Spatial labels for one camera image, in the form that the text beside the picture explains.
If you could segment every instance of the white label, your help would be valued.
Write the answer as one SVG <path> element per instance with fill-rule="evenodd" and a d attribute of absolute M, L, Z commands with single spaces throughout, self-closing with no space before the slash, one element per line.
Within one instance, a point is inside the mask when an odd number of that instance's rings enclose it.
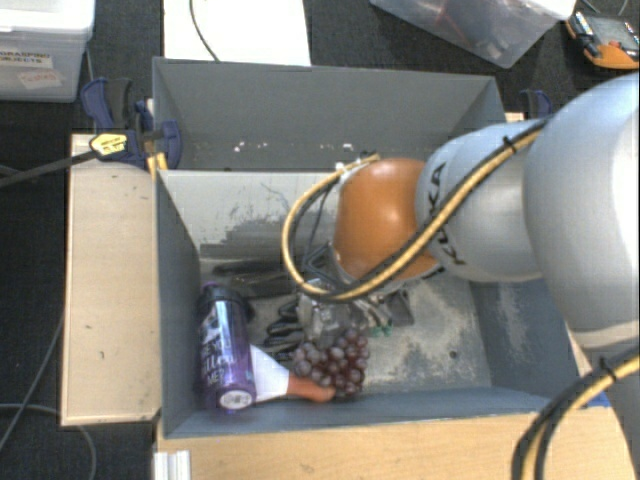
<path fill-rule="evenodd" d="M 49 87 L 62 87 L 64 77 L 55 69 L 25 71 L 20 73 L 18 78 L 26 89 L 47 89 Z"/>
<path fill-rule="evenodd" d="M 0 46 L 0 66 L 53 69 L 53 58 L 48 53 L 21 51 Z"/>

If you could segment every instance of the clear plastic container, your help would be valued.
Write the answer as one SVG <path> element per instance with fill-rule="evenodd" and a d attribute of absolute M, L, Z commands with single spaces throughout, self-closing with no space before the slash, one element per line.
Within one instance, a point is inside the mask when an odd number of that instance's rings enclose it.
<path fill-rule="evenodd" d="M 510 68 L 576 0 L 370 0 L 385 11 Z"/>
<path fill-rule="evenodd" d="M 95 0 L 0 0 L 0 99 L 69 102 Z"/>

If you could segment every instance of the grapes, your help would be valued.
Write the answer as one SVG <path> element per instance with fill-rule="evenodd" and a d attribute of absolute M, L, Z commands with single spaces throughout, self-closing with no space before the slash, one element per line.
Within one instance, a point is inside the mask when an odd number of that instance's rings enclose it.
<path fill-rule="evenodd" d="M 339 361 L 344 358 L 344 350 L 340 347 L 331 347 L 329 349 L 329 356 L 331 356 L 332 359 Z"/>
<path fill-rule="evenodd" d="M 322 352 L 317 349 L 310 350 L 307 352 L 307 359 L 312 365 L 316 365 L 322 360 Z"/>
<path fill-rule="evenodd" d="M 311 363 L 309 361 L 299 361 L 296 363 L 294 372 L 298 377 L 307 377 L 311 373 Z"/>
<path fill-rule="evenodd" d="M 355 328 L 347 329 L 326 349 L 305 341 L 293 353 L 293 372 L 322 387 L 334 386 L 338 395 L 353 396 L 362 391 L 368 344 L 367 337 Z"/>
<path fill-rule="evenodd" d="M 355 362 L 353 363 L 353 366 L 355 366 L 358 370 L 365 371 L 367 369 L 367 360 L 362 357 L 359 357 L 358 359 L 355 360 Z"/>

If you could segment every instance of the gray box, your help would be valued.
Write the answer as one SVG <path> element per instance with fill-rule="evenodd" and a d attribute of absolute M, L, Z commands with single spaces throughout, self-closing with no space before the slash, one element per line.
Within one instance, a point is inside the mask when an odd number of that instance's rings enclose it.
<path fill-rule="evenodd" d="M 164 59 L 155 61 L 154 102 L 158 121 L 177 119 L 185 140 L 181 168 L 161 172 L 155 187 L 167 438 L 531 412 L 577 378 L 542 281 L 479 285 L 441 274 L 409 288 L 414 326 L 371 340 L 354 401 L 203 410 L 192 389 L 195 302 L 212 265 L 277 259 L 291 204 L 336 162 L 353 160 L 351 149 L 424 159 L 504 114 L 487 77 Z M 335 195 L 326 203 L 321 239 L 331 235 L 335 203 Z M 254 344 L 280 303 L 256 301 Z"/>

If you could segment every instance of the purple water bottle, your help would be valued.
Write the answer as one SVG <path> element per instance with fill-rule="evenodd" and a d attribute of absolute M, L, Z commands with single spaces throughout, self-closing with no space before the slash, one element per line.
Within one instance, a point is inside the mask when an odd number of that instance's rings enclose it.
<path fill-rule="evenodd" d="M 207 284 L 198 299 L 200 380 L 207 409 L 236 411 L 256 399 L 246 302 L 224 286 Z"/>

